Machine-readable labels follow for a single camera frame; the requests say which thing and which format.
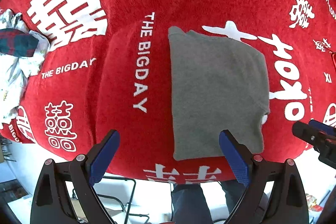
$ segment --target white chinese character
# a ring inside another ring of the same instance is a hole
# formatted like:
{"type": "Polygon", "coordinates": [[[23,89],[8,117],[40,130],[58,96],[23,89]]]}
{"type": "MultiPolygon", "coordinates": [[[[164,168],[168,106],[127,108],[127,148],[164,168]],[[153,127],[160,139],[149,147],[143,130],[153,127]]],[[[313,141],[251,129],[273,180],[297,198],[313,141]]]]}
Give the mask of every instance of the white chinese character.
{"type": "Polygon", "coordinates": [[[331,127],[336,127],[336,104],[332,103],[329,105],[325,112],[323,123],[331,127]]]}
{"type": "Polygon", "coordinates": [[[49,144],[53,148],[63,148],[68,152],[76,152],[76,146],[72,140],[77,138],[77,134],[71,132],[72,121],[70,119],[70,110],[73,104],[62,101],[60,105],[54,106],[49,103],[44,110],[46,119],[44,121],[47,130],[44,133],[49,137],[49,144]]]}
{"type": "Polygon", "coordinates": [[[200,183],[200,182],[213,182],[214,179],[216,179],[216,174],[221,174],[222,171],[218,168],[216,168],[216,170],[212,173],[208,173],[207,171],[209,170],[209,166],[200,166],[198,169],[198,173],[197,174],[188,174],[188,173],[183,173],[183,175],[185,176],[197,176],[196,179],[187,179],[186,180],[186,184],[193,184],[193,183],[200,183]]]}
{"type": "Polygon", "coordinates": [[[17,112],[18,112],[17,117],[16,117],[17,127],[27,139],[33,141],[34,143],[37,143],[33,135],[33,131],[30,126],[25,109],[22,106],[19,106],[17,108],[17,112]]]}
{"type": "Polygon", "coordinates": [[[202,26],[202,28],[207,32],[226,35],[227,37],[232,38],[234,40],[238,40],[240,42],[242,42],[241,40],[242,38],[249,39],[249,40],[257,39],[257,37],[255,37],[254,35],[238,31],[237,26],[233,21],[227,21],[225,24],[225,28],[209,27],[209,26],[202,26]]]}
{"type": "Polygon", "coordinates": [[[321,52],[325,52],[326,51],[325,48],[323,47],[323,45],[321,44],[321,41],[315,41],[314,39],[313,39],[313,41],[314,41],[314,43],[316,45],[316,49],[317,50],[321,50],[321,52]]]}
{"type": "Polygon", "coordinates": [[[107,19],[99,19],[106,16],[100,0],[32,0],[30,4],[27,13],[35,14],[31,19],[34,24],[41,21],[37,28],[52,40],[50,51],[106,33],[107,19]]]}
{"type": "Polygon", "coordinates": [[[296,24],[302,28],[307,28],[309,25],[308,18],[314,18],[315,14],[311,11],[312,6],[308,4],[307,0],[296,0],[297,4],[293,5],[292,10],[289,12],[291,21],[295,21],[290,28],[295,28],[296,24]]]}
{"type": "Polygon", "coordinates": [[[324,72],[324,76],[327,83],[332,83],[330,74],[324,72]]]}
{"type": "Polygon", "coordinates": [[[154,173],[155,176],[147,176],[148,180],[150,181],[160,181],[160,182],[169,182],[169,183],[176,183],[174,182],[175,177],[172,175],[179,175],[180,173],[177,172],[176,169],[173,169],[171,172],[164,172],[163,169],[165,168],[162,164],[155,164],[155,170],[144,170],[146,173],[154,173]]]}
{"type": "Polygon", "coordinates": [[[283,59],[292,59],[292,56],[288,52],[286,52],[285,49],[292,51],[293,47],[281,42],[279,37],[276,34],[272,33],[272,39],[269,39],[266,37],[258,37],[258,38],[267,44],[275,46],[277,50],[273,51],[273,53],[276,56],[283,58],[283,59]]]}
{"type": "Polygon", "coordinates": [[[323,45],[325,45],[327,48],[331,48],[331,44],[328,43],[326,38],[323,38],[323,45]]]}
{"type": "Polygon", "coordinates": [[[280,85],[283,90],[269,92],[270,100],[274,98],[279,100],[304,100],[307,98],[307,94],[301,90],[302,84],[298,81],[290,85],[286,81],[280,80],[280,85]]]}

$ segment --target white floor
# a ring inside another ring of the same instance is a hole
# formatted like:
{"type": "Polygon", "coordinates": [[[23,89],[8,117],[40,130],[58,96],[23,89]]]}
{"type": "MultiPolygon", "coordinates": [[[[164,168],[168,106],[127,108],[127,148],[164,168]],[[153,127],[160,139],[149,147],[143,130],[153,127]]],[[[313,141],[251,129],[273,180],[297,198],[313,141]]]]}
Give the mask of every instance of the white floor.
{"type": "MultiPolygon", "coordinates": [[[[8,162],[14,175],[22,186],[31,194],[34,193],[41,168],[46,159],[52,158],[56,162],[65,161],[51,152],[36,144],[10,145],[13,154],[12,158],[17,162],[8,162]]],[[[325,195],[329,185],[334,183],[336,170],[321,163],[318,160],[318,153],[313,149],[305,151],[295,159],[300,172],[306,193],[312,194],[318,202],[325,195]]],[[[71,183],[68,183],[68,190],[72,191],[71,183]]],[[[211,210],[213,219],[226,218],[228,211],[226,207],[225,194],[217,182],[204,183],[201,185],[205,198],[211,210]]],[[[265,193],[272,189],[272,183],[268,183],[265,193]]],[[[97,193],[118,197],[126,203],[132,191],[131,182],[115,182],[103,179],[95,185],[97,193]]],[[[169,218],[171,214],[170,185],[160,182],[137,180],[137,187],[133,199],[133,213],[150,214],[150,222],[161,223],[169,218]]],[[[29,216],[22,223],[29,224],[29,216]]],[[[132,224],[143,223],[144,219],[138,217],[130,218],[132,224]]]]}

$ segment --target jeans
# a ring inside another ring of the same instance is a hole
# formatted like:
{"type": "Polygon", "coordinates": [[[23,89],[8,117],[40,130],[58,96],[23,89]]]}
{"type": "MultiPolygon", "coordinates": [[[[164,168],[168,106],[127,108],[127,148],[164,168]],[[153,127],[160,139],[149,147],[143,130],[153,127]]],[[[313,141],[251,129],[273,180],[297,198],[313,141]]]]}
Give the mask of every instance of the jeans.
{"type": "MultiPolygon", "coordinates": [[[[221,186],[225,192],[228,211],[231,213],[244,193],[245,187],[237,180],[222,181],[221,186]]],[[[210,210],[199,184],[174,185],[171,196],[174,206],[173,222],[176,224],[213,224],[210,210]]],[[[264,194],[259,205],[261,216],[267,203],[268,197],[264,194]]]]}

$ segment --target red blanket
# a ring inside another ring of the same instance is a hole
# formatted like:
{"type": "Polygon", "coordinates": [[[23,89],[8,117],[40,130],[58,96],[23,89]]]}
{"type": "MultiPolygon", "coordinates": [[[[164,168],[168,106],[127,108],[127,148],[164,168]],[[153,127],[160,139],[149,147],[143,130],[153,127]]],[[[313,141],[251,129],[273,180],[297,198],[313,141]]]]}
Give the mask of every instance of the red blanket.
{"type": "Polygon", "coordinates": [[[1,134],[68,160],[113,128],[121,145],[111,173],[178,183],[234,177],[224,157],[173,159],[170,26],[232,37],[265,55],[266,160],[308,148],[291,133],[295,121],[336,125],[336,0],[2,0],[0,7],[22,12],[52,40],[20,116],[1,134]]]}

